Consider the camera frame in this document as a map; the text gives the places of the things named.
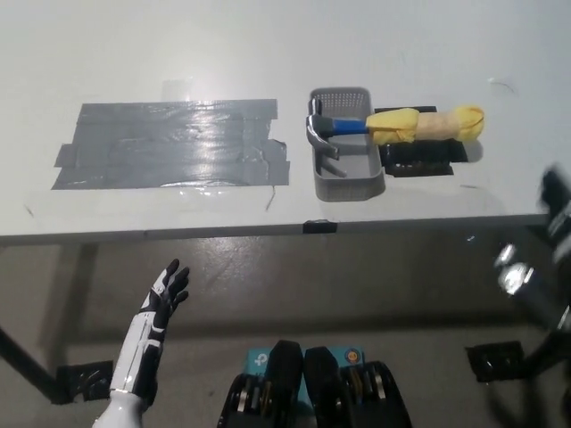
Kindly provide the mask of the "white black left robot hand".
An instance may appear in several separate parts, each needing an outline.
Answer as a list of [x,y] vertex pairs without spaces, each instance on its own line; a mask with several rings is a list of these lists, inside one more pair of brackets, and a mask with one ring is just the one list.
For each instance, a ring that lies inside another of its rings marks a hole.
[[149,399],[170,318],[188,297],[189,268],[174,259],[164,268],[133,316],[113,373],[111,389]]

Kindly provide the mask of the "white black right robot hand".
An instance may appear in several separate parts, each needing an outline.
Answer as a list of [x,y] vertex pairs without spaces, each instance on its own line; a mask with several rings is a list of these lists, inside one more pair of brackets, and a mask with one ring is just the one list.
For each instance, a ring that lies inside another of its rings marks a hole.
[[557,288],[550,287],[539,271],[519,258],[509,243],[493,263],[498,285],[512,300],[551,331],[570,331],[570,183],[555,167],[545,172],[541,202],[547,210],[545,233],[552,249]]

